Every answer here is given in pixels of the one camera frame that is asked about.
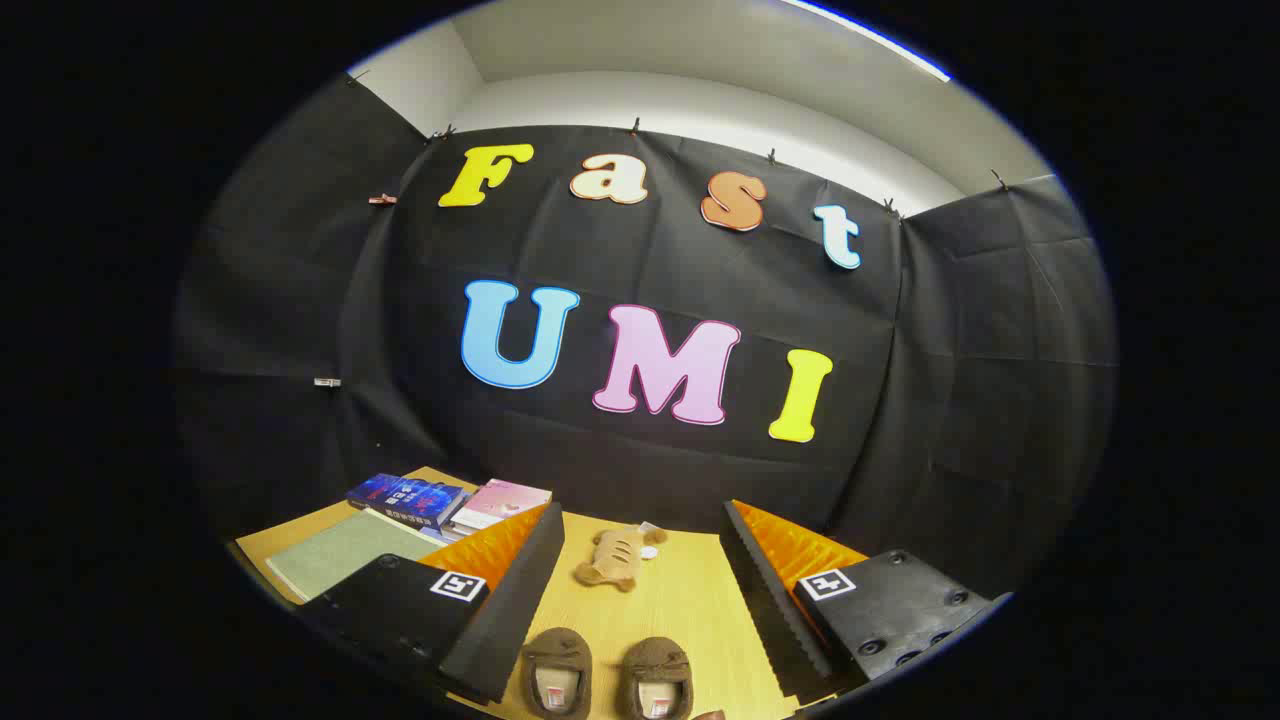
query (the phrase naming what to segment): plush toy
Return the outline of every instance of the plush toy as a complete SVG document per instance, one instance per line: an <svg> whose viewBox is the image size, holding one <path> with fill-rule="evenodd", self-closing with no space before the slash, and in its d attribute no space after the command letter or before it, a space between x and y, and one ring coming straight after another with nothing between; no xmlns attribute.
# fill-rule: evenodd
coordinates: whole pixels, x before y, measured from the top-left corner
<svg viewBox="0 0 1280 720"><path fill-rule="evenodd" d="M640 550L667 539L667 532L653 525L630 525L617 530L600 530L591 542L595 555L590 562L573 569L573 577L588 585L613 583L623 592L636 587Z"/></svg>

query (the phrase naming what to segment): orange foam pad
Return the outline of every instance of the orange foam pad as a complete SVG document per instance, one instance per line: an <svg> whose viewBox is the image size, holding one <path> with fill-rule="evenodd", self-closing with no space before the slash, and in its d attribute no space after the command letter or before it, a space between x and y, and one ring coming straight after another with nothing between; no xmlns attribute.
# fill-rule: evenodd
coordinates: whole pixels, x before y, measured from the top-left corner
<svg viewBox="0 0 1280 720"><path fill-rule="evenodd" d="M516 555L520 553L520 548L524 547L545 510L547 503L525 510L520 515L494 523L448 547L442 547L419 559L419 562L440 570L453 570L484 578L492 593L498 588L498 583L507 574L507 568L511 568L512 561L516 560Z"/></svg>
<svg viewBox="0 0 1280 720"><path fill-rule="evenodd" d="M742 516L746 528L755 536L755 542L760 544L760 550L769 560L769 565L773 566L773 571L778 574L782 587L787 588L791 602L800 609L805 620L817 630L813 619L796 598L796 584L800 578L836 568L847 568L867 560L867 556L759 507L751 507L736 500L733 507Z"/></svg>

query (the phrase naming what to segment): wooden table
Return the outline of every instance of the wooden table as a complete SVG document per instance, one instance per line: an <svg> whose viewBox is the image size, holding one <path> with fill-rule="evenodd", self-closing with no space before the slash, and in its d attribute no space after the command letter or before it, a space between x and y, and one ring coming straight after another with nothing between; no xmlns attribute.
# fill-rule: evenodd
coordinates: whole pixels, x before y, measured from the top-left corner
<svg viewBox="0 0 1280 720"><path fill-rule="evenodd" d="M475 486L430 468L406 477L475 491ZM237 543L280 594L301 605L264 561L353 512L353 507L339 502L246 536ZM727 720L781 720L800 707L795 697L783 697L778 689L716 534L669 532L667 542L657 546L658 556L641 565L636 588L625 593L608 584L582 585L572 575L579 562L590 561L595 533L622 524L573 512L562 515L564 547L534 614L526 642L556 626L572 628L586 639L594 661L591 717L620 717L616 710L622 680L618 664L627 648L650 635L666 635L689 655L694 676L691 717L723 710ZM662 518L650 518L650 521L660 525ZM534 720L536 716L526 707L518 688L521 662L524 660L517 661L511 673L502 703L480 706L453 694L449 698L495 717Z"/></svg>

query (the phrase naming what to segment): light blue letter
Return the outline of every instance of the light blue letter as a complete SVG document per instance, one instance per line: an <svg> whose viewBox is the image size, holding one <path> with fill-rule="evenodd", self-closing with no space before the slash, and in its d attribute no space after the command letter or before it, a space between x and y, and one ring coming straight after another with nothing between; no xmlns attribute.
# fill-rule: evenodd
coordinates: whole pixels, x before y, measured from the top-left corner
<svg viewBox="0 0 1280 720"><path fill-rule="evenodd" d="M540 287L530 295L538 305L534 351L524 363L512 363L498 354L498 334L507 304L520 295L516 286L497 281L475 281L467 286L467 319L462 327L462 364L481 380L508 389L534 387L556 372L559 359L564 316L577 307L576 292L559 287Z"/></svg>
<svg viewBox="0 0 1280 720"><path fill-rule="evenodd" d="M845 241L846 234L858 237L858 223L845 217L845 209L840 205L822 205L814 208L813 214L822 220L822 246L827 250L827 258L849 270L861 265L861 256L850 250Z"/></svg>

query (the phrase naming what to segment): pink letter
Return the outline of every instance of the pink letter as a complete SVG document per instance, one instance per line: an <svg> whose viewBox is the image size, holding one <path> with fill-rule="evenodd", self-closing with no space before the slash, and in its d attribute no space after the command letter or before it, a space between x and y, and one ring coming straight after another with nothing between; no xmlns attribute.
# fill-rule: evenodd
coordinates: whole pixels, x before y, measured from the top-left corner
<svg viewBox="0 0 1280 720"><path fill-rule="evenodd" d="M631 378L639 374L649 413L662 413L684 383L684 397L671 406L677 420L698 425L724 421L719 405L724 368L730 351L742 338L741 331L727 323L703 320L672 355L658 314L649 307L616 305L609 318L618 328L618 342L613 347L609 379L604 389L591 396L593 405L609 413L635 410L637 401L631 395ZM655 402L659 397L662 402Z"/></svg>

